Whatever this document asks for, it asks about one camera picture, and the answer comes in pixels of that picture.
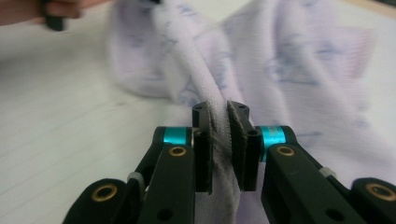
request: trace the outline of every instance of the finger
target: finger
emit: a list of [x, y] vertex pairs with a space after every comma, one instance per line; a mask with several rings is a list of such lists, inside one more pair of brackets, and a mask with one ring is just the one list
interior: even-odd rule
[[46, 10], [49, 15], [56, 17], [78, 18], [80, 16], [78, 3], [49, 2]]

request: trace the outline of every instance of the table surface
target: table surface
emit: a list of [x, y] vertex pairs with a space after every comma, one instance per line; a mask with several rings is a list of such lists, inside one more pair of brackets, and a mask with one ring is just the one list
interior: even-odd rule
[[[221, 20], [246, 1], [192, 3]], [[375, 29], [366, 115], [396, 146], [396, 20], [335, 7], [341, 24]], [[110, 8], [91, 8], [61, 34], [28, 22], [0, 27], [0, 223], [61, 223], [92, 182], [125, 179], [162, 123], [169, 100], [133, 95], [112, 79]]]

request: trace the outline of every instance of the crumpled fabric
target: crumpled fabric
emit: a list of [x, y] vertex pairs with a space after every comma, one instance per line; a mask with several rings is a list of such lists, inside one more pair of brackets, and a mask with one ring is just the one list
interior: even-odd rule
[[118, 0], [109, 39], [116, 80], [166, 97], [169, 126], [191, 126], [208, 101], [214, 118], [213, 194], [196, 194], [195, 223], [268, 223], [257, 191], [240, 192], [231, 163], [226, 101], [250, 107], [255, 125], [288, 125], [346, 187], [359, 177], [394, 183], [396, 150], [364, 118], [367, 30], [339, 27], [329, 0], [253, 0], [223, 22], [187, 1]]

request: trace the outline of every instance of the black plastic part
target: black plastic part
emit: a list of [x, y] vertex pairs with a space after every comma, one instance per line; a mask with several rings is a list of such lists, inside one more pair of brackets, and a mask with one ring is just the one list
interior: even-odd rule
[[[185, 148], [185, 154], [172, 155], [170, 151], [174, 147]], [[193, 150], [188, 146], [166, 145], [158, 159], [137, 223], [194, 223], [194, 173]]]
[[256, 190], [262, 131], [248, 121], [249, 109], [246, 105], [228, 101], [227, 110], [232, 139], [233, 171], [239, 188], [243, 191]]
[[194, 129], [193, 148], [195, 153], [195, 190], [212, 193], [213, 134], [210, 128], [211, 117], [207, 103], [192, 108], [192, 127]]
[[63, 31], [64, 30], [64, 19], [62, 17], [54, 17], [50, 16], [46, 12], [46, 4], [50, 2], [51, 0], [41, 0], [41, 5], [42, 5], [42, 11], [43, 15], [45, 18], [45, 22], [48, 28], [50, 28], [53, 31]]
[[[104, 202], [96, 202], [96, 189], [112, 184], [116, 194]], [[131, 223], [140, 208], [140, 189], [136, 180], [126, 185], [117, 179], [102, 179], [89, 185], [78, 197], [64, 219], [64, 224], [123, 224]]]
[[[279, 153], [288, 147], [292, 156]], [[262, 205], [270, 223], [365, 223], [299, 147], [268, 150]]]
[[148, 186], [151, 181], [158, 158], [163, 150], [163, 136], [165, 134], [165, 129], [166, 127], [157, 127], [155, 129], [151, 146], [135, 169], [136, 172], [143, 176], [146, 186]]
[[352, 206], [367, 223], [396, 223], [396, 187], [376, 178], [357, 179], [349, 193]]

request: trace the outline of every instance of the fabric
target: fabric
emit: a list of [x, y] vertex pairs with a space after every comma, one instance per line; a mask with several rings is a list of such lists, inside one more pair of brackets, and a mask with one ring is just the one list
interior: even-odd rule
[[363, 115], [370, 32], [338, 27], [331, 9], [327, 0], [254, 0], [214, 23], [183, 0], [115, 3], [110, 51], [117, 80], [136, 94], [172, 99], [161, 125], [190, 126], [191, 106], [210, 104], [214, 192], [197, 193], [196, 223], [268, 222], [260, 190], [237, 187], [227, 100], [248, 105], [255, 125], [290, 126], [346, 187], [366, 176], [394, 183], [396, 150]]

